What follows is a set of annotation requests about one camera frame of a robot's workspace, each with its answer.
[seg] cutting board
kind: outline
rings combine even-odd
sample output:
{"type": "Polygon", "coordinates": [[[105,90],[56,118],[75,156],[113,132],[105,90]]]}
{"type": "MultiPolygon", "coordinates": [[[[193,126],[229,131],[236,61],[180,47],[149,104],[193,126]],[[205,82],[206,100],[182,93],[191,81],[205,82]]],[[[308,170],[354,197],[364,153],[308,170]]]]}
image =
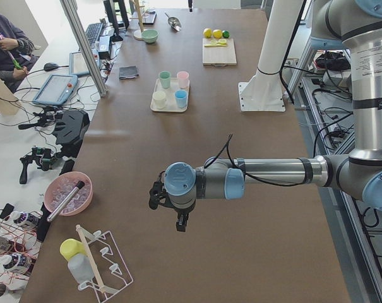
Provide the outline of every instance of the cutting board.
{"type": "Polygon", "coordinates": [[[205,47],[204,44],[209,44],[214,39],[202,40],[202,62],[203,65],[213,66],[228,66],[237,65],[236,49],[234,48],[234,40],[232,38],[226,39],[227,46],[218,47],[205,47]]]}

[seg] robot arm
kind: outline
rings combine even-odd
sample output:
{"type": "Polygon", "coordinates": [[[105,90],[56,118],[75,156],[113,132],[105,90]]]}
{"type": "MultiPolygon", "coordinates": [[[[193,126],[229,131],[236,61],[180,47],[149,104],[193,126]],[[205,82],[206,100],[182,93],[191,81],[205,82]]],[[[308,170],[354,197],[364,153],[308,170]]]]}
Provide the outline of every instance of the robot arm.
{"type": "MultiPolygon", "coordinates": [[[[274,7],[281,1],[275,0],[274,7]]],[[[183,162],[173,163],[165,171],[164,183],[161,177],[154,183],[149,205],[152,209],[158,205],[175,209],[177,230],[185,231],[196,199],[241,198],[247,182],[276,186],[315,183],[382,210],[382,1],[316,0],[312,36],[325,47],[339,40],[351,51],[354,150],[349,155],[310,159],[215,159],[196,169],[183,162]]]]}

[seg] person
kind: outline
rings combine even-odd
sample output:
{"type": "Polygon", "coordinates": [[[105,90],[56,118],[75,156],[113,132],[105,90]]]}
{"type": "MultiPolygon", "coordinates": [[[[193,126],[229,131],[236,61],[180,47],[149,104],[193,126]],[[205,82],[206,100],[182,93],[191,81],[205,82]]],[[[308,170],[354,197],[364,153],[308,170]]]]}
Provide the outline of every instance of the person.
{"type": "Polygon", "coordinates": [[[0,15],[0,79],[15,92],[28,75],[38,57],[32,55],[33,42],[25,33],[0,15]],[[8,51],[18,61],[22,69],[16,69],[8,51]]]}

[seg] lime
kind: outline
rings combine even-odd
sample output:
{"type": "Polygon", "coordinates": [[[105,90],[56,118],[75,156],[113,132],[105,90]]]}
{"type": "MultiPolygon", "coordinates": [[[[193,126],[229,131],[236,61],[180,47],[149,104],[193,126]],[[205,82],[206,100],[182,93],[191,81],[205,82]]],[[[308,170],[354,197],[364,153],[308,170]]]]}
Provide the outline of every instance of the lime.
{"type": "Polygon", "coordinates": [[[212,36],[212,29],[211,28],[204,29],[203,36],[204,38],[210,38],[212,36]]]}
{"type": "Polygon", "coordinates": [[[220,38],[222,38],[222,31],[221,31],[221,30],[214,30],[214,31],[213,31],[213,36],[214,36],[216,39],[220,39],[220,38]]]}
{"type": "Polygon", "coordinates": [[[223,38],[226,38],[226,39],[227,39],[227,38],[230,38],[230,33],[229,33],[229,31],[224,30],[222,34],[223,34],[223,38]]]}

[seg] computer mouse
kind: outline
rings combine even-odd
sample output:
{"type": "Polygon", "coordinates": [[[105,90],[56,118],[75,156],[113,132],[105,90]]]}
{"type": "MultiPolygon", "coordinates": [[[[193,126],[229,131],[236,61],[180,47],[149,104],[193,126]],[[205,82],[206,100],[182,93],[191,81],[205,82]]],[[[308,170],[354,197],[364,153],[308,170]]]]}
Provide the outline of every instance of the computer mouse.
{"type": "Polygon", "coordinates": [[[44,65],[44,71],[52,71],[56,68],[59,68],[58,63],[49,62],[44,65]]]}

